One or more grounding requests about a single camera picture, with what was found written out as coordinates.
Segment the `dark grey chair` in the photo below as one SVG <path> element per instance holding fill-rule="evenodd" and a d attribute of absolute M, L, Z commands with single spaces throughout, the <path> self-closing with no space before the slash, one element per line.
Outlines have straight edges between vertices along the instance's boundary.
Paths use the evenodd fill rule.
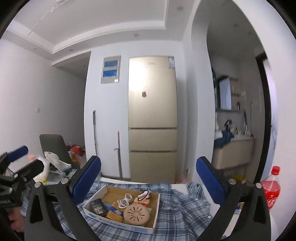
<path fill-rule="evenodd" d="M 71 164 L 72 168 L 79 169 L 80 163 L 73 162 L 67 150 L 67 146 L 61 135 L 58 134 L 41 134 L 39 136 L 41 148 L 44 152 L 52 152 L 56 154 L 59 159 L 67 164 Z"/>

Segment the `beige vanity cabinet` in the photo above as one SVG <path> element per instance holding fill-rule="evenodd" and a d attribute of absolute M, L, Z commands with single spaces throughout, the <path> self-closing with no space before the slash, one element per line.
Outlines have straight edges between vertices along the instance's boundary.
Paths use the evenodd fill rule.
<path fill-rule="evenodd" d="M 251 137 L 235 137 L 222 148 L 215 148 L 212 165 L 215 169 L 225 170 L 249 164 L 252 159 L 254 140 Z"/>

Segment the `white pink plush toy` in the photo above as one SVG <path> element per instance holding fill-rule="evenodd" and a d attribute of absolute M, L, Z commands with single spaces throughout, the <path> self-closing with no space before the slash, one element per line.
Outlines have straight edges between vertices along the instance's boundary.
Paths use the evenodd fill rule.
<path fill-rule="evenodd" d="M 150 197 L 150 190 L 145 190 L 137 196 L 137 201 L 142 202 Z"/>

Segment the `orange blue cigarette pack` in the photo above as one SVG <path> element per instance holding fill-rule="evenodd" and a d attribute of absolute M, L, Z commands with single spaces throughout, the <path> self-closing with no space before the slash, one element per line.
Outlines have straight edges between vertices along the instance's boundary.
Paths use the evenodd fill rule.
<path fill-rule="evenodd" d="M 112 221 L 123 223 L 123 212 L 115 207 L 111 207 L 106 215 L 106 218 Z"/>

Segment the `beige refrigerator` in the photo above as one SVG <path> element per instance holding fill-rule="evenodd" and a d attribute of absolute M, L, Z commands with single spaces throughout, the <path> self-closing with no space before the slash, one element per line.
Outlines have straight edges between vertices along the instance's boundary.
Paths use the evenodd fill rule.
<path fill-rule="evenodd" d="M 177 161 L 177 85 L 174 59 L 129 59 L 128 151 L 133 182 L 175 181 Z"/>

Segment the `dark blue cloth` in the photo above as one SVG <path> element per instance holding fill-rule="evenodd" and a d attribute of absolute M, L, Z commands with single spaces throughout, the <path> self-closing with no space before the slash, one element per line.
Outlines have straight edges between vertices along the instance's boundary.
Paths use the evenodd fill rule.
<path fill-rule="evenodd" d="M 229 131 L 215 131 L 214 148 L 223 148 L 232 138 L 234 134 Z"/>

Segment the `blue plaid shirt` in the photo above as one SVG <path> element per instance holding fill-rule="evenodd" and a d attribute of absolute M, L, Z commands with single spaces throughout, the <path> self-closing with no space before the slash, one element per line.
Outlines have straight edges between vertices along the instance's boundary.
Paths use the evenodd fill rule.
<path fill-rule="evenodd" d="M 103 186 L 114 186 L 137 191 L 150 190 L 160 194 L 159 212 L 153 234 L 131 232 L 110 226 L 82 214 L 101 240 L 197 240 L 212 221 L 210 203 L 201 185 L 185 184 L 184 194 L 169 183 L 115 184 L 96 178 L 83 203 L 86 203 Z"/>

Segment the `white plastic bag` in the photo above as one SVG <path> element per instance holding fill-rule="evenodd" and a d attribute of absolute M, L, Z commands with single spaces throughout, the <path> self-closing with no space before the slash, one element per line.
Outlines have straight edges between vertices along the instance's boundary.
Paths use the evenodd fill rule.
<path fill-rule="evenodd" d="M 43 171 L 33 178 L 35 182 L 46 183 L 50 173 L 55 173 L 60 176 L 66 177 L 73 171 L 72 165 L 60 160 L 59 156 L 53 152 L 44 152 L 44 158 L 41 155 L 29 155 L 29 161 L 34 160 L 42 161 L 44 165 Z"/>

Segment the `grey wall electrical panel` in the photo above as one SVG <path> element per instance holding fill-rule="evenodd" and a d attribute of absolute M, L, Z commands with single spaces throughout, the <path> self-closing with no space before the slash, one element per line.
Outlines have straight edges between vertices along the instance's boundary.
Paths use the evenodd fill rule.
<path fill-rule="evenodd" d="M 101 84 L 119 83 L 121 56 L 103 59 Z"/>

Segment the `red soda bottle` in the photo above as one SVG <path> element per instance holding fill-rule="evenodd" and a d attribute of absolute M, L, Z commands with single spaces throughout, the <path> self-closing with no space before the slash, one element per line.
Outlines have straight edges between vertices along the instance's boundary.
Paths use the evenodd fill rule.
<path fill-rule="evenodd" d="M 280 167 L 273 166 L 271 174 L 260 182 L 264 190 L 268 209 L 271 210 L 277 201 L 280 194 L 280 182 L 278 176 L 280 174 Z"/>

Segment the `white cardboard box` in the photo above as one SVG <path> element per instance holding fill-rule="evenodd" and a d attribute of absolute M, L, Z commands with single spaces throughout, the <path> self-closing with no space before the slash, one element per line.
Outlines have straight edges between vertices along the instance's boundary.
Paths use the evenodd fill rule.
<path fill-rule="evenodd" d="M 150 197 L 142 202 L 137 201 L 137 196 L 145 190 L 150 190 Z M 156 222 L 159 213 L 159 203 L 161 195 L 158 192 L 152 191 L 151 188 L 142 187 L 136 190 L 135 187 L 131 189 L 123 189 L 121 187 L 112 186 L 110 183 L 104 184 L 100 190 L 98 190 L 88 201 L 83 205 L 84 213 L 93 218 L 96 221 L 100 221 L 110 226 L 121 228 L 123 230 L 145 233 L 151 235 L 154 233 Z M 90 202 L 100 198 L 106 208 L 106 211 L 113 206 L 122 212 L 132 204 L 142 204 L 147 207 L 150 212 L 149 221 L 143 226 L 129 225 L 123 221 L 123 223 L 109 220 L 106 217 L 98 216 L 92 212 Z"/>

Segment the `black small box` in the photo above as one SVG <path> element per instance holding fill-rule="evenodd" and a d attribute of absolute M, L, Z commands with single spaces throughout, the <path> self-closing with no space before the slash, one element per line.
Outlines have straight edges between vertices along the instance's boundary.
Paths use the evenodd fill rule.
<path fill-rule="evenodd" d="M 106 217 L 107 211 L 100 198 L 91 201 L 90 207 L 92 209 L 92 212 L 96 215 Z"/>

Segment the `pink round perforated disc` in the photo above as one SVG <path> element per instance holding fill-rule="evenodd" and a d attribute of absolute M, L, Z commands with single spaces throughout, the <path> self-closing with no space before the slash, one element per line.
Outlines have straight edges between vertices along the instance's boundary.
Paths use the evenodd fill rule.
<path fill-rule="evenodd" d="M 142 204 L 132 204 L 123 212 L 123 220 L 129 225 L 143 226 L 149 221 L 150 212 Z"/>

